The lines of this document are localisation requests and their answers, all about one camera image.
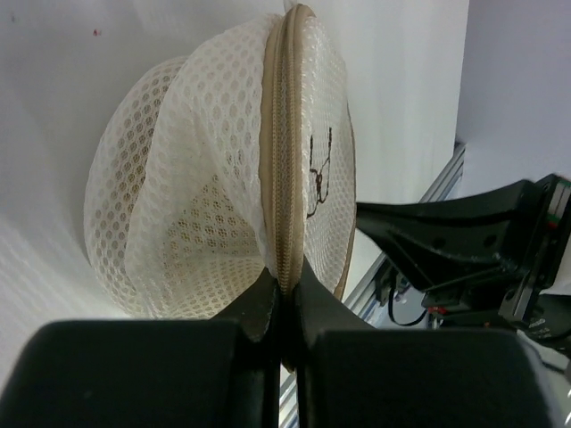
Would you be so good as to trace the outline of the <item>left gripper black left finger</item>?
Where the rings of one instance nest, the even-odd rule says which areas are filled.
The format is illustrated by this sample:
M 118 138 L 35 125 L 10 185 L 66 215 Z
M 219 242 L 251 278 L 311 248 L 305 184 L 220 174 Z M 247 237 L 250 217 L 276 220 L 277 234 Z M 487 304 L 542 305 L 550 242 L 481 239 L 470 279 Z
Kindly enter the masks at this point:
M 274 427 L 279 290 L 268 271 L 210 320 L 61 321 L 24 347 L 4 427 Z

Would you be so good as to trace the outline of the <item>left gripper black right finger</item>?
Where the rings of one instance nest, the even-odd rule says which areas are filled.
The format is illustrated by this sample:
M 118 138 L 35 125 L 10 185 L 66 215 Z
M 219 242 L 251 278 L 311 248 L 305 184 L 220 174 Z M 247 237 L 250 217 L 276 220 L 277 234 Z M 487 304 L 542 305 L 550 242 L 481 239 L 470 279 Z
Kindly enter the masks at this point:
M 293 292 L 303 427 L 555 427 L 534 349 L 498 330 L 376 329 L 304 266 Z

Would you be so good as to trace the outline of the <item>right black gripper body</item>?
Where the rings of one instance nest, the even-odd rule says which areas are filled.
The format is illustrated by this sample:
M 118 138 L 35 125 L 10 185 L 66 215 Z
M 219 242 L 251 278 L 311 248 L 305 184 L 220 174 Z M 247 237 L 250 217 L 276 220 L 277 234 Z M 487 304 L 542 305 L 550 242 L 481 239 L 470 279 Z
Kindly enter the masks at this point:
M 570 243 L 570 182 L 549 174 L 535 185 L 534 227 L 521 268 L 487 281 L 421 290 L 443 325 L 501 326 L 550 348 L 570 345 L 570 298 L 552 291 Z

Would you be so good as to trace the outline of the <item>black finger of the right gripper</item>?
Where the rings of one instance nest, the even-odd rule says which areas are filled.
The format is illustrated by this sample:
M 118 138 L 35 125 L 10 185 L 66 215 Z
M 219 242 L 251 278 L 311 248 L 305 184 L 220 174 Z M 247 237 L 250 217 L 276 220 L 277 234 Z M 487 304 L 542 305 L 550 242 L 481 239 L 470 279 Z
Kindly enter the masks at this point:
M 401 206 L 360 202 L 360 204 Z M 521 180 L 512 185 L 465 198 L 440 201 L 428 208 L 431 237 L 446 244 L 428 262 L 427 273 L 437 282 L 433 290 L 464 281 L 487 281 L 516 273 L 522 266 L 535 215 L 535 185 Z

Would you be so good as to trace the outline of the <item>beige round mesh laundry bag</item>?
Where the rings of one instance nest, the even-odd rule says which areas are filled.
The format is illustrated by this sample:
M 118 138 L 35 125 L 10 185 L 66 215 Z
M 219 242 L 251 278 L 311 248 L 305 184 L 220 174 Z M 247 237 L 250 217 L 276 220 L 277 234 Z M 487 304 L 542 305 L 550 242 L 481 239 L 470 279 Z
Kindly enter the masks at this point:
M 345 63 L 293 4 L 131 88 L 89 171 L 87 255 L 134 317 L 214 317 L 262 273 L 289 295 L 304 264 L 341 298 L 355 196 Z

